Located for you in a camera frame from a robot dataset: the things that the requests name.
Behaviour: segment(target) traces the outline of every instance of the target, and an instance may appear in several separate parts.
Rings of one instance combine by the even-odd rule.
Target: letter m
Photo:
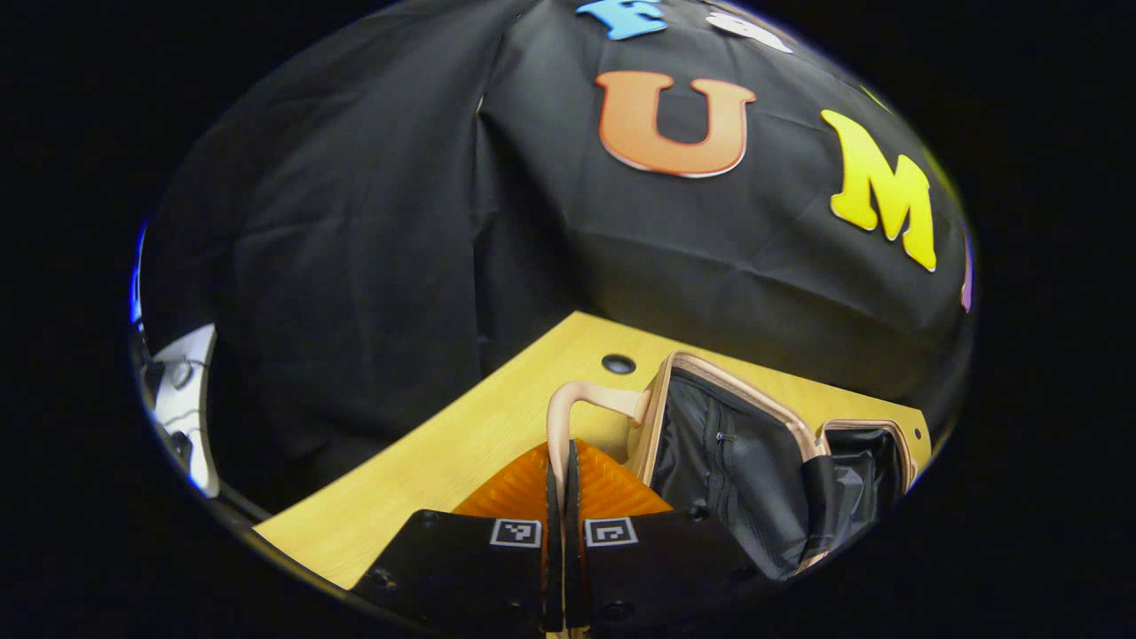
[[[884,235],[894,241],[909,219],[903,233],[903,250],[932,273],[935,272],[935,239],[930,219],[930,184],[919,166],[901,155],[895,171],[864,127],[830,110],[820,111],[841,140],[844,156],[844,188],[833,196],[836,217],[872,231],[884,221]],[[871,207],[876,193],[879,211]]]

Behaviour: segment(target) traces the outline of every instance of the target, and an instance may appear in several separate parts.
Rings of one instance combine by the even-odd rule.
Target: light wood tabletop
[[[903,429],[920,470],[930,458],[922,414],[914,409],[742,362],[671,339],[574,313],[479,384],[350,473],[254,530],[269,543],[344,589],[352,588],[418,509],[451,512],[517,456],[545,439],[549,398],[586,380],[643,390],[662,360],[686,350],[749,381],[792,407],[816,432],[828,420],[892,420]],[[636,363],[628,374],[601,359]],[[627,418],[591,406],[573,408],[571,435],[623,463]],[[920,429],[922,437],[916,437]]]

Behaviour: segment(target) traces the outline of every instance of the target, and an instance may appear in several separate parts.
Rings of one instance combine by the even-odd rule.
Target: letter u
[[[669,75],[612,70],[595,83],[605,89],[600,115],[603,148],[620,161],[643,171],[710,177],[737,166],[745,155],[745,103],[753,91],[718,80],[695,80],[691,88],[707,97],[707,136],[675,142],[659,134],[659,93],[675,83]]]

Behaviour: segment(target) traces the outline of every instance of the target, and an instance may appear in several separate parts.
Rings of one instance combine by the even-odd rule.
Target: bag handle
[[[552,474],[557,480],[557,506],[561,513],[565,507],[565,476],[568,473],[568,423],[571,421],[573,405],[577,401],[586,401],[593,406],[626,415],[637,425],[643,423],[646,405],[650,400],[650,390],[643,392],[619,390],[585,381],[568,382],[552,393],[548,414],[549,463],[552,464]]]

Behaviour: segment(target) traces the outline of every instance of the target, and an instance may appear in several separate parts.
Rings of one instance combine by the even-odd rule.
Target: orange soft gripper pad
[[[549,443],[544,442],[510,462],[465,501],[456,515],[548,522],[545,511]]]
[[[576,440],[579,462],[579,521],[650,515],[669,504],[599,448]]]

